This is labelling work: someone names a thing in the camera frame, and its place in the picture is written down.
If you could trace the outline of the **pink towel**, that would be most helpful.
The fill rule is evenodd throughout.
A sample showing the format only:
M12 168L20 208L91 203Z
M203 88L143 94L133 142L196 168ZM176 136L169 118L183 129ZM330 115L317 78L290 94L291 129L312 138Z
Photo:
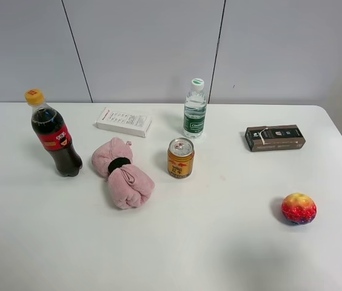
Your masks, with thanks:
M155 188L153 180L139 167L133 164L131 142L114 137L92 155L92 166L106 179L109 194L120 209L140 207L145 204ZM108 175L108 165L115 158L126 157L131 161Z

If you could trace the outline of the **gold energy drink can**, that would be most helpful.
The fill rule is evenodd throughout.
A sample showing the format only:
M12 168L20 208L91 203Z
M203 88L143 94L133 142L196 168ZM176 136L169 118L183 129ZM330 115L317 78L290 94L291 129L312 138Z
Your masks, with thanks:
M183 179L191 175L195 148L187 138L175 138L171 140L167 150L168 173L177 179Z

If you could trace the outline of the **clear water bottle green label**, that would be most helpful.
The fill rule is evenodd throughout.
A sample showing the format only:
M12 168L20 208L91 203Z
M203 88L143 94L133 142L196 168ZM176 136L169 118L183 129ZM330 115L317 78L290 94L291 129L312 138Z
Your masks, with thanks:
M207 98L204 93L204 80L192 79L190 91L184 103L184 135L195 139L202 135L206 117Z

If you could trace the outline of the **black hair band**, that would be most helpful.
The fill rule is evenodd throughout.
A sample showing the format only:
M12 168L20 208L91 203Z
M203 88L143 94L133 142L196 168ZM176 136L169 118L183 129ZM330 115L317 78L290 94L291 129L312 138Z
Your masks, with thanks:
M131 164L131 161L126 157L115 158L108 165L108 175L110 175L114 170L121 168L124 165Z

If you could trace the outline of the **white cardboard box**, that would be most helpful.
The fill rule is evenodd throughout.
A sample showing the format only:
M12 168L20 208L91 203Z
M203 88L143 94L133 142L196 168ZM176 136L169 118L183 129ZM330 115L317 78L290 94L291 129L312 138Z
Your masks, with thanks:
M98 129L145 138L152 124L152 117L105 108L95 121Z

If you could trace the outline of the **dark brown capsule box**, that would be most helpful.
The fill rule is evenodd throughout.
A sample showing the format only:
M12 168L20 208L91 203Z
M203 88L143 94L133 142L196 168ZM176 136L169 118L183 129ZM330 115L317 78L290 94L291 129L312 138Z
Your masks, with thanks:
M297 125L248 127L244 136L251 152L297 150L306 143Z

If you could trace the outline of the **cola bottle yellow cap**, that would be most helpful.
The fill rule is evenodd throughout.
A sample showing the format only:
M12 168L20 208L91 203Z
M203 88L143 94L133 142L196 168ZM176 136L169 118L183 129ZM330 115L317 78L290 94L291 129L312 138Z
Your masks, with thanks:
M71 134L62 115L46 103L39 89L31 89L24 96L32 108L33 131L53 158L59 174L69 177L78 175L82 168L82 159L74 149Z

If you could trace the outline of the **rainbow dimpled ball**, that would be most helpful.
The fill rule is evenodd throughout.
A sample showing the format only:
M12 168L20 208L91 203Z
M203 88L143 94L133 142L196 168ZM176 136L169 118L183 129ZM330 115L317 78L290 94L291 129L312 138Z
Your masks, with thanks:
M292 193L283 199L281 211L284 217L294 224L311 223L317 215L313 199L302 193Z

